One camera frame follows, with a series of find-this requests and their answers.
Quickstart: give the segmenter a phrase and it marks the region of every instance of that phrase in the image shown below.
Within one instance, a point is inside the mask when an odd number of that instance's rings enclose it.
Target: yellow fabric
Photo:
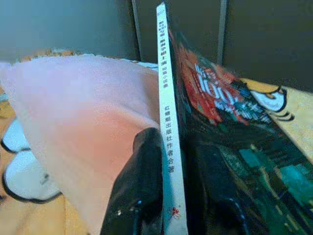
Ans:
[[[252,91],[266,94],[273,101],[273,93],[286,91],[285,107],[279,112],[270,112],[276,123],[294,140],[313,163],[313,95],[287,87],[278,87],[243,79]],[[289,112],[294,116],[279,117]],[[15,117],[7,101],[0,103],[0,131],[3,137],[6,128]],[[0,148],[0,174],[11,162],[14,154]],[[46,204],[19,202],[8,196],[1,184],[0,195],[6,197],[0,203],[1,235],[87,235],[87,228],[76,209],[62,195]]]

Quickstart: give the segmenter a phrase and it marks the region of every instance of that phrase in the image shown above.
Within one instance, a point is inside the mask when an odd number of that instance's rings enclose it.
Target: book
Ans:
[[[156,12],[164,234],[313,234],[310,160],[165,3]]]

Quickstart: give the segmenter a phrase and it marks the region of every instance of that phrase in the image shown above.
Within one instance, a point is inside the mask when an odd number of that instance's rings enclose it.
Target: wall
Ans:
[[[60,47],[139,59],[130,0],[0,0],[0,60]]]

